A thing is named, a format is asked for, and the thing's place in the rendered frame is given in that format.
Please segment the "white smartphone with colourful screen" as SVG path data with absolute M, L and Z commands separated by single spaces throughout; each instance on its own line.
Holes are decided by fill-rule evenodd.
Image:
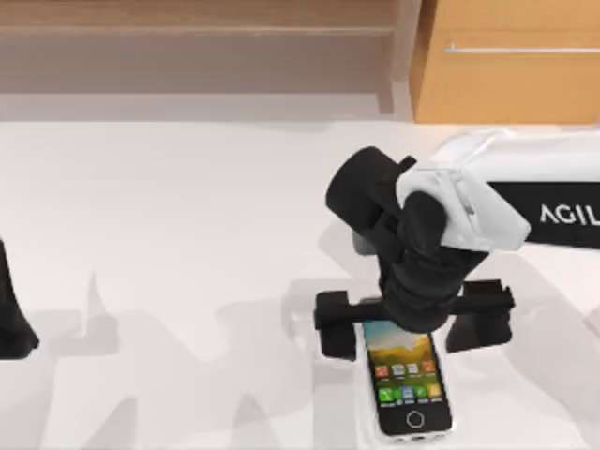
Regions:
M 450 433 L 455 420 L 433 336 L 370 321 L 362 324 L 362 338 L 378 437 L 392 444 Z

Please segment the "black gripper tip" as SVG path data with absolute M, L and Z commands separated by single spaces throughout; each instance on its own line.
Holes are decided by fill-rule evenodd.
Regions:
M 18 303 L 4 241 L 0 239 L 0 361 L 23 360 L 39 338 Z

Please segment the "open wooden shelf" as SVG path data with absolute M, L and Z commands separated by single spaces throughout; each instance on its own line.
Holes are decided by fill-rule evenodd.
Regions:
M 423 0 L 0 0 L 0 120 L 398 117 Z

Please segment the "wooden cupboard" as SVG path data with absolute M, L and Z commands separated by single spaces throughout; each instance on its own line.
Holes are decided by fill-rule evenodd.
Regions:
M 600 122 L 600 0 L 421 0 L 421 124 Z

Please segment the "wooden drawer front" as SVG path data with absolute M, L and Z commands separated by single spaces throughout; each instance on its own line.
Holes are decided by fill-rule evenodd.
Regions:
M 600 121 L 600 54 L 461 54 L 460 47 L 600 47 L 600 31 L 445 31 L 430 41 L 414 118 L 429 124 Z

